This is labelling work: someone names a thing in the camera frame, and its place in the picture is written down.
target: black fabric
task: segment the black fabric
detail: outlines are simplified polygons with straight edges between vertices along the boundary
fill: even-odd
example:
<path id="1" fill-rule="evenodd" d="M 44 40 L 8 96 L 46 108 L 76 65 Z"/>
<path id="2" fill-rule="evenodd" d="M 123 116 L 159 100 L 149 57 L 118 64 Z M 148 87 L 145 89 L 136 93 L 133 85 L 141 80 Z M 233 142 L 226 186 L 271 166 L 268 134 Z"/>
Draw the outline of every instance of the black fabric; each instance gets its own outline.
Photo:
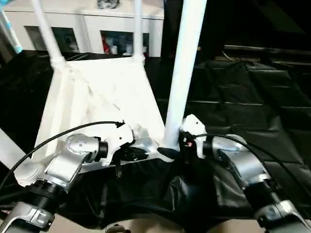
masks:
<path id="1" fill-rule="evenodd" d="M 145 69 L 165 120 L 173 61 L 150 58 Z M 0 128 L 23 150 L 35 143 L 51 77 L 44 52 L 23 51 L 0 70 L 0 94 L 6 100 Z M 311 192 L 310 88 L 310 71 L 300 67 L 209 61 L 194 68 L 185 115 L 195 114 L 207 132 L 236 133 L 273 153 Z M 309 218 L 310 196 L 272 158 L 258 153 Z M 206 232 L 224 219 L 252 218 L 253 211 L 232 175 L 210 155 L 200 160 L 190 152 L 187 160 L 181 155 L 170 164 L 152 160 L 121 169 L 118 179 L 114 168 L 81 174 L 59 214 L 88 228 L 155 214 L 186 230 L 195 225 L 197 232 Z"/>

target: white stand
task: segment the white stand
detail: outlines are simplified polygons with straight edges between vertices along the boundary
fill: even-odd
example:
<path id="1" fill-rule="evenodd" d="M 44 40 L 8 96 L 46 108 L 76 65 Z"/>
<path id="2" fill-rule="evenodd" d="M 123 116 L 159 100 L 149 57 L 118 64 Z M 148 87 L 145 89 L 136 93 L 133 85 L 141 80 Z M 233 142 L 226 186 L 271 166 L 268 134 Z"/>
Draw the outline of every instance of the white stand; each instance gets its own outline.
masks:
<path id="1" fill-rule="evenodd" d="M 179 150 L 179 128 L 184 117 L 206 4 L 207 0 L 184 0 L 163 140 L 165 148 Z"/>
<path id="2" fill-rule="evenodd" d="M 36 144 L 69 128 L 105 120 L 124 120 L 134 130 L 136 138 L 144 135 L 141 132 L 147 132 L 151 141 L 159 144 L 164 136 L 164 123 L 143 66 L 142 0 L 135 0 L 133 57 L 74 62 L 63 61 L 40 0 L 32 0 L 32 3 L 54 67 Z M 98 125 L 80 132 L 104 140 L 113 130 L 114 125 Z M 38 150 L 32 160 L 40 161 L 58 151 L 66 137 Z M 149 148 L 148 152 L 156 152 L 154 146 Z M 95 165 L 88 165 L 87 169 L 95 169 Z"/>
<path id="3" fill-rule="evenodd" d="M 25 153 L 19 148 L 12 139 L 0 129 L 0 160 L 11 169 Z M 40 164 L 32 163 L 26 159 L 15 171 L 15 177 L 22 186 L 30 185 L 35 181 L 36 176 L 42 171 Z"/>

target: blue object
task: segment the blue object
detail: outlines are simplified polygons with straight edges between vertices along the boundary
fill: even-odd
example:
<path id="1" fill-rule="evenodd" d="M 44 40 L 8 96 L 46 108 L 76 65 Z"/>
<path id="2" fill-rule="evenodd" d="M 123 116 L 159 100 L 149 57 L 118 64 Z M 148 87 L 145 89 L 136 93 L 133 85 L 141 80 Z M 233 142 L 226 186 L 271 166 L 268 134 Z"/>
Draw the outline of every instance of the blue object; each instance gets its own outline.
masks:
<path id="1" fill-rule="evenodd" d="M 0 5 L 1 6 L 5 6 L 6 4 L 8 4 L 9 0 L 0 0 Z"/>
<path id="2" fill-rule="evenodd" d="M 23 48 L 22 48 L 21 46 L 16 45 L 16 46 L 14 46 L 14 50 L 15 50 L 15 52 L 16 52 L 17 54 L 19 54 L 20 52 L 23 51 Z"/>

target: floor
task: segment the floor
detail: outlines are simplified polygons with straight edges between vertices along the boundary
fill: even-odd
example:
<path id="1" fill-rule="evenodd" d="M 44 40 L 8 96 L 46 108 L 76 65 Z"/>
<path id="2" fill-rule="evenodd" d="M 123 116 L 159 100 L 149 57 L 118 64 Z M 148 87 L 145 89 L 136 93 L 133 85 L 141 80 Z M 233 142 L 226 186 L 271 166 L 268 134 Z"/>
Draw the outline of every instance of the floor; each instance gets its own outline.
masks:
<path id="1" fill-rule="evenodd" d="M 167 220 L 161 222 L 152 219 L 133 219 L 119 222 L 125 229 L 131 233 L 183 233 L 184 231 L 176 224 Z M 75 233 L 99 233 L 106 232 L 87 230 L 61 216 L 56 216 L 49 233 L 75 232 Z M 229 220 L 211 229 L 208 233 L 264 233 L 255 220 Z"/>

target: white cabinet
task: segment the white cabinet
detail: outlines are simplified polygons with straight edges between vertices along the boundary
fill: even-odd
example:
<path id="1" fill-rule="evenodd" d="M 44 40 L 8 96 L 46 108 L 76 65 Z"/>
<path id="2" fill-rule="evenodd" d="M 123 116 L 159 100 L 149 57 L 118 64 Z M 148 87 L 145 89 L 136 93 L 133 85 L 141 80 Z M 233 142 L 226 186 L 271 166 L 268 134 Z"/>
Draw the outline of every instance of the white cabinet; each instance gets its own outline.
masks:
<path id="1" fill-rule="evenodd" d="M 134 2 L 120 0 L 116 9 L 97 8 L 97 0 L 42 0 L 43 9 L 61 51 L 104 53 L 106 44 L 126 51 L 134 31 Z M 38 22 L 29 0 L 15 0 L 4 7 L 24 50 L 44 50 Z M 161 55 L 163 0 L 143 0 L 144 46 L 151 57 Z"/>

